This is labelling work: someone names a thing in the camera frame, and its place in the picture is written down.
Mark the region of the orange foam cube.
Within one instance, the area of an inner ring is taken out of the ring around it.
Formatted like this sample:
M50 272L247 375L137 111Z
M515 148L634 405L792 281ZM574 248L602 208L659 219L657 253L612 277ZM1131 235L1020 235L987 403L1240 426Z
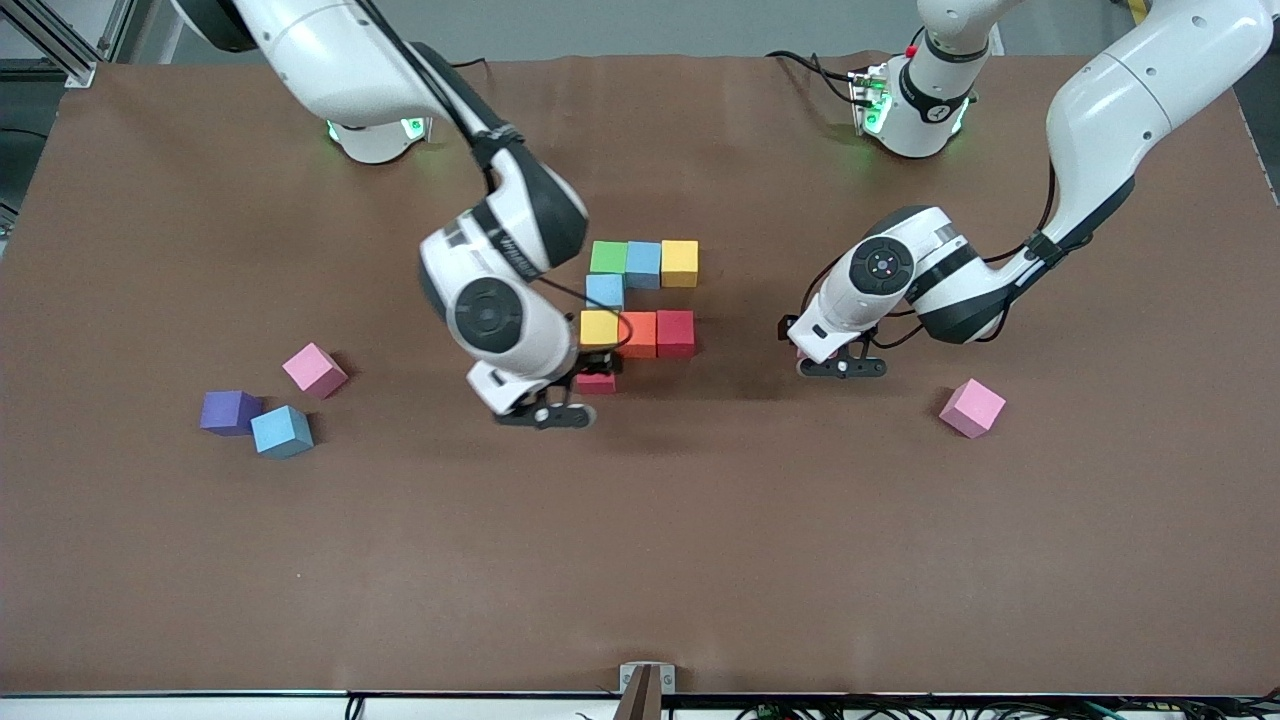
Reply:
M620 340L626 340L616 352L623 357L654 359L658 356L657 311L623 311Z

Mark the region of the brown table cover sheet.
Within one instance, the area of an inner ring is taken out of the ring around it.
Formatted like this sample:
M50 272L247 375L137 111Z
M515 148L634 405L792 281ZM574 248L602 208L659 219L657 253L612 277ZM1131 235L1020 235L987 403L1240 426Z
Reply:
M841 382L776 336L895 209L1020 243L1080 67L992 60L925 161L776 60L467 69L593 238L701 243L696 288L637 297L698 355L627 360L586 430L497 425L422 296L419 242L484 191L453 131L362 167L265 67L101 69L0 261L0 692L1280 685L1280 208L1233 96L993 343ZM312 342L329 398L282 369ZM938 419L972 378L1006 400L974 439ZM315 447L202 430L225 389Z

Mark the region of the purple foam cube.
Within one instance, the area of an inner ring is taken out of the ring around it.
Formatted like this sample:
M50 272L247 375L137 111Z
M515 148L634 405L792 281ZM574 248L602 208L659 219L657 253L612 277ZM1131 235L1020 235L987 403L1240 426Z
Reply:
M204 396L198 425L221 437L251 436L252 420L262 407L262 398L244 391L210 391Z

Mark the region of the white table front rail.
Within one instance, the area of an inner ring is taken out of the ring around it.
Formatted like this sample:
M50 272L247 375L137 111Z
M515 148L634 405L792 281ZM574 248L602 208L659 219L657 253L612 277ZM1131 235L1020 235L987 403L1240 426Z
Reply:
M550 697L49 696L0 698L0 720L612 720L618 700ZM904 698L696 701L662 720L1280 720L1272 703L1207 700Z

